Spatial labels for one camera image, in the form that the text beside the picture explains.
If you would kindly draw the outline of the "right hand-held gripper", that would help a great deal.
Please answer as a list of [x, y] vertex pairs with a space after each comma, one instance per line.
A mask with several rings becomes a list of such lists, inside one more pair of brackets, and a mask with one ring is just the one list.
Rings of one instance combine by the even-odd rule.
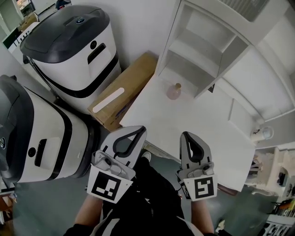
[[200, 201], [216, 197], [218, 182], [209, 146], [197, 135], [185, 131], [180, 136], [180, 160], [182, 168], [189, 168], [191, 162], [201, 165], [177, 171], [185, 198]]

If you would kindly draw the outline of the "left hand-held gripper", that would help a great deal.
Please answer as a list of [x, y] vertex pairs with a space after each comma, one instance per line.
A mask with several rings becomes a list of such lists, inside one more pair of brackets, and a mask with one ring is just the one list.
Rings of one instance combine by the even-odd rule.
[[[120, 141], [133, 137], [124, 152], [117, 150]], [[87, 193], [110, 203], [118, 203], [132, 185], [135, 166], [147, 137], [145, 126], [128, 126], [109, 133], [94, 153]]]

